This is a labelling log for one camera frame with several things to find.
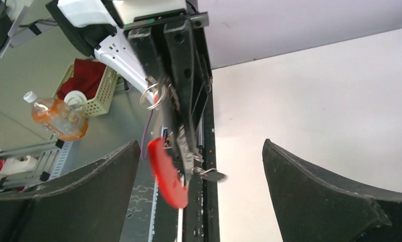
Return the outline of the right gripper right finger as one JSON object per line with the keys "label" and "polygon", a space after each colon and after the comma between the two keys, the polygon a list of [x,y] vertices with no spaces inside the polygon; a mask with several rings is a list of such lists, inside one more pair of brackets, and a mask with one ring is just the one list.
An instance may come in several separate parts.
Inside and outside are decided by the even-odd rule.
{"label": "right gripper right finger", "polygon": [[402,241],[402,193],[331,172],[269,139],[262,159],[283,241]]}

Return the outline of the black tagged key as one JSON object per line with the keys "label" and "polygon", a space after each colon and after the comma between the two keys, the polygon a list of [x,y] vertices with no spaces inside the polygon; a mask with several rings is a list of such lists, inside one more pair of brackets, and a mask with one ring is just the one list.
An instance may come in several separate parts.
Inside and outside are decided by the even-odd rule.
{"label": "black tagged key", "polygon": [[219,172],[216,168],[204,170],[199,167],[194,167],[192,171],[198,174],[202,179],[215,183],[224,182],[228,178],[226,174]]}

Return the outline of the red handled keyring holder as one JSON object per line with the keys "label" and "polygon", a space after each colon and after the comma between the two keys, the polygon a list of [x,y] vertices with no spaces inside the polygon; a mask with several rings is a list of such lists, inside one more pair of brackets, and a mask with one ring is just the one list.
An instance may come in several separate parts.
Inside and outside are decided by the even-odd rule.
{"label": "red handled keyring holder", "polygon": [[189,145],[180,101],[170,79],[147,76],[146,83],[140,105],[157,111],[157,120],[144,153],[148,155],[164,200],[173,208],[183,209],[189,202],[189,183],[196,169],[195,161],[202,161],[202,156],[197,148]]}

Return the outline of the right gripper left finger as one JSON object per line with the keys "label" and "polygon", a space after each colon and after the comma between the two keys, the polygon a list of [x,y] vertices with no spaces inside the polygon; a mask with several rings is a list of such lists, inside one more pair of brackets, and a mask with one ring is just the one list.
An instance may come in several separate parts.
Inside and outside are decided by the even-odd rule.
{"label": "right gripper left finger", "polygon": [[27,191],[0,193],[0,241],[119,241],[140,153],[132,141]]}

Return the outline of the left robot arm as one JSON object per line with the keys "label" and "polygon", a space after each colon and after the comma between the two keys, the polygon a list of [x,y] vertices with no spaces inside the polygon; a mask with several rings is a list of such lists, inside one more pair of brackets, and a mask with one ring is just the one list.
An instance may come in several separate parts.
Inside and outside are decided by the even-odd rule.
{"label": "left robot arm", "polygon": [[199,158],[212,70],[209,15],[196,1],[50,1],[46,8],[79,52],[111,67],[162,110],[176,159]]}

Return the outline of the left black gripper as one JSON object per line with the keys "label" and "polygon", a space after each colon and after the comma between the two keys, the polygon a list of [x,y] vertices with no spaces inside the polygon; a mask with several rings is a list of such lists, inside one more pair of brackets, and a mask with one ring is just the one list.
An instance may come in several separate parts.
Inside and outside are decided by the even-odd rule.
{"label": "left black gripper", "polygon": [[174,160],[197,152],[197,130],[211,89],[212,71],[204,27],[207,12],[167,11],[136,17],[123,31],[149,81],[163,100],[164,124],[170,129]]}

